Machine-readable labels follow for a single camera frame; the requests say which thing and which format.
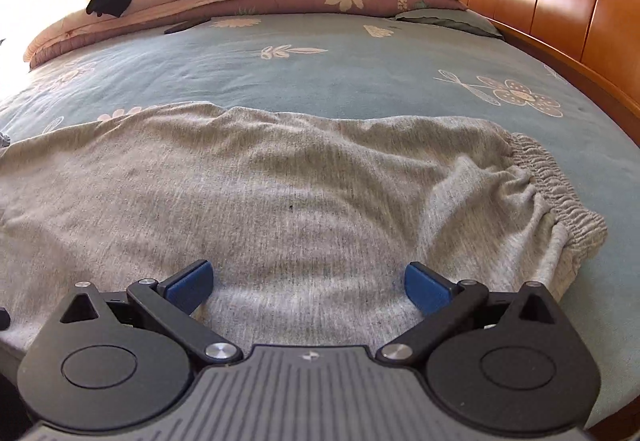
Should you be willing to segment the grey sweatpants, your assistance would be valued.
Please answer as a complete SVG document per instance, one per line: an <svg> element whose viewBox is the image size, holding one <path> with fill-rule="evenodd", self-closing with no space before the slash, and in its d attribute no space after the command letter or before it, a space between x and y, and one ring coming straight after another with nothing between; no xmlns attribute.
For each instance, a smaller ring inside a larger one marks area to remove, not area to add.
<svg viewBox="0 0 640 441"><path fill-rule="evenodd" d="M338 120L152 107L1 154L1 355L73 283L120 291L207 259L204 321L243 347L377 347L419 318L402 271L560 297L608 230L535 140L468 117Z"/></svg>

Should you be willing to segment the blue floral bed sheet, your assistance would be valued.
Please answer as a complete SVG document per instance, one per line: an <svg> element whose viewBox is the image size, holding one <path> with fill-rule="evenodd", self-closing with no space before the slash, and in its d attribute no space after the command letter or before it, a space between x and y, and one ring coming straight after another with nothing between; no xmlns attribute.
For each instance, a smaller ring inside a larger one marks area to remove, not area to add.
<svg viewBox="0 0 640 441"><path fill-rule="evenodd" d="M439 26L352 14L211 18L164 34L171 26L84 46L2 86L10 145L198 103L338 120L468 117L526 135L608 230L555 297L601 374L590 421L638 397L639 149L585 94L503 40Z"/></svg>

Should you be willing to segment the black smartphone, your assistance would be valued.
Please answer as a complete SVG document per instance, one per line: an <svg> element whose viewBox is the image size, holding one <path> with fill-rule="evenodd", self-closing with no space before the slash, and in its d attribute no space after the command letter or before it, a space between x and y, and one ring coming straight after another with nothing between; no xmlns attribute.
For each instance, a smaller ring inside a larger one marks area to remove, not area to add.
<svg viewBox="0 0 640 441"><path fill-rule="evenodd" d="M201 17L201 18L194 18L191 20L187 20L186 22L178 23L175 26L171 26L165 29L164 34L178 34L178 32L186 31L193 27L200 26L201 24L205 24L209 21L210 21L209 17Z"/></svg>

